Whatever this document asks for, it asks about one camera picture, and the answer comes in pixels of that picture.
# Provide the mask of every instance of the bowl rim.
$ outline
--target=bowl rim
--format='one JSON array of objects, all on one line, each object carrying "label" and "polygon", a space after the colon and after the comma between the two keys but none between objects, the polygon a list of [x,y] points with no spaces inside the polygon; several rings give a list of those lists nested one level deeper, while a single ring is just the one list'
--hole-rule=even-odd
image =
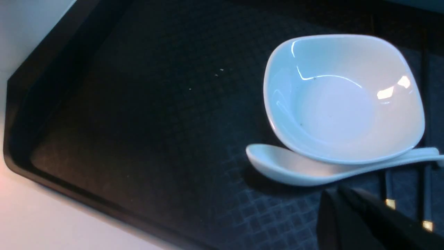
[{"label": "bowl rim", "polygon": [[278,139],[286,146],[288,147],[290,150],[303,155],[305,157],[311,158],[313,160],[316,161],[322,161],[322,162],[327,162],[327,163],[333,163],[333,164],[344,164],[344,165],[362,165],[362,164],[370,164],[370,163],[375,163],[375,162],[380,162],[380,161],[386,161],[388,159],[391,158],[395,158],[397,156],[400,156],[406,152],[408,152],[409,150],[413,149],[422,139],[423,135],[424,135],[424,131],[425,131],[425,117],[424,117],[424,107],[422,105],[422,99],[421,99],[421,95],[419,94],[419,103],[422,107],[422,119],[421,121],[419,121],[420,123],[422,123],[422,128],[421,128],[421,133],[418,134],[418,137],[416,138],[416,140],[414,141],[414,143],[412,143],[411,145],[409,145],[408,147],[406,147],[403,150],[400,150],[396,153],[392,153],[392,154],[387,154],[387,155],[382,155],[379,157],[375,157],[375,158],[368,158],[368,159],[363,159],[363,160],[347,160],[347,159],[341,159],[341,158],[335,158],[335,157],[325,157],[325,156],[320,156],[320,155],[316,155],[310,152],[306,152],[305,150],[297,147],[296,145],[294,145],[293,143],[291,143],[287,137],[284,135],[284,133],[282,133],[281,130],[279,130],[279,128],[277,128],[274,125],[275,119],[273,117],[273,114],[270,110],[270,101],[269,101],[269,97],[268,97],[268,93],[267,93],[267,89],[268,89],[268,85],[269,85],[269,81],[267,80],[270,76],[270,65],[271,65],[271,61],[273,61],[273,58],[275,57],[277,51],[280,50],[281,47],[286,46],[288,43],[293,42],[293,45],[295,42],[297,41],[301,41],[301,40],[309,40],[309,39],[319,39],[319,38],[338,38],[338,37],[361,37],[361,38],[366,38],[366,39],[370,39],[370,40],[374,40],[374,41],[378,41],[378,42],[382,42],[384,43],[386,46],[390,47],[391,49],[393,49],[397,55],[398,58],[401,60],[401,62],[404,64],[405,69],[406,69],[406,73],[409,74],[409,76],[411,77],[411,79],[413,79],[416,87],[416,80],[413,76],[413,73],[410,69],[410,66],[408,65],[407,61],[405,60],[404,56],[402,55],[402,53],[398,50],[398,48],[396,48],[393,44],[389,43],[388,41],[381,39],[379,37],[376,36],[369,36],[369,35],[357,35],[357,34],[329,34],[329,35],[314,35],[314,36],[301,36],[301,37],[296,37],[296,38],[292,38],[292,39],[288,39],[284,42],[282,42],[281,44],[279,44],[271,53],[270,57],[268,58],[267,61],[267,65],[265,68],[265,75],[264,75],[264,84],[263,84],[263,96],[264,96],[264,106],[265,106],[265,111],[267,114],[267,118],[268,118],[268,122],[271,125],[272,130],[274,131],[274,134],[278,137]]}]

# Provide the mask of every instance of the ceramic bowl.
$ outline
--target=ceramic bowl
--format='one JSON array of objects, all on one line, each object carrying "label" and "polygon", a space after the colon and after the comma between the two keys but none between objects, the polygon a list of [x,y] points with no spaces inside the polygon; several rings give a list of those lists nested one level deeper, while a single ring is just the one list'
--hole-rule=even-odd
[{"label": "ceramic bowl", "polygon": [[407,62],[373,36],[282,43],[267,63],[264,102],[282,143],[318,161],[387,160],[412,149],[424,133],[424,109]]}]

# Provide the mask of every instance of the black object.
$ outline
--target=black object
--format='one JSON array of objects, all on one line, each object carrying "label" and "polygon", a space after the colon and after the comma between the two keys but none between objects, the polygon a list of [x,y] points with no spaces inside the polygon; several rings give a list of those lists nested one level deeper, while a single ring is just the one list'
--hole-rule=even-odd
[{"label": "black object", "polygon": [[[372,14],[370,16],[370,25],[372,27],[372,35],[378,36],[381,32],[379,19],[376,15]],[[393,194],[393,177],[392,177],[392,169],[384,170],[384,189],[385,189],[385,203],[389,207],[396,209],[396,200]]]},{"label": "black object", "polygon": [[343,186],[322,193],[317,231],[320,250],[438,250],[444,245],[443,238],[368,192]]},{"label": "black object", "polygon": [[[422,138],[422,145],[429,145],[431,142],[431,122],[430,116],[430,101],[429,101],[429,68],[428,68],[428,34],[427,30],[422,31],[422,53],[421,53],[421,97],[424,103],[425,113],[425,132]],[[431,225],[430,230],[433,229],[432,224],[432,164],[428,163],[423,170],[423,223],[424,225]]]},{"label": "black object", "polygon": [[[245,156],[249,143],[281,145],[263,110],[265,65],[290,38],[370,34],[375,11],[419,79],[420,27],[442,16],[377,4],[78,0],[8,81],[6,163],[186,249],[315,249],[320,193],[336,184],[280,185]],[[444,107],[441,41],[430,50],[433,113]],[[444,120],[431,124],[428,146],[444,149]],[[415,219],[417,177],[393,172],[397,209]],[[380,191],[374,173],[342,183]],[[444,207],[444,184],[433,184]],[[444,233],[444,211],[434,222]]]}]

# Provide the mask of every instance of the spoon handle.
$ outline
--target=spoon handle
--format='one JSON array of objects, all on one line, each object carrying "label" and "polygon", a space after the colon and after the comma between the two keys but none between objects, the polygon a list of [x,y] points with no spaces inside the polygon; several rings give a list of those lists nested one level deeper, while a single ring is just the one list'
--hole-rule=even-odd
[{"label": "spoon handle", "polygon": [[406,165],[406,164],[412,164],[424,161],[436,161],[438,163],[438,166],[443,167],[444,155],[439,155],[439,151],[437,148],[412,149],[409,152],[400,155],[398,157],[395,157],[393,159],[389,159],[378,163],[365,164],[351,171],[335,174],[331,176],[329,178],[330,180],[327,181],[326,183],[341,180],[361,173],[368,173],[380,169],[392,168],[400,165]]}]

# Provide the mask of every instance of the ceramic spoon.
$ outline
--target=ceramic spoon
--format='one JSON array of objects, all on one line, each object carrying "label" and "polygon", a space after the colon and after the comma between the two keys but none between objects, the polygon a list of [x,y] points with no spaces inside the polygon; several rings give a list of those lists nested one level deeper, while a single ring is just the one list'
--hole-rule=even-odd
[{"label": "ceramic spoon", "polygon": [[444,166],[444,155],[440,155],[437,148],[412,149],[386,161],[363,165],[324,163],[265,144],[248,145],[246,153],[251,164],[260,173],[277,182],[294,186],[317,186],[362,173],[421,161],[436,161],[440,167]]}]

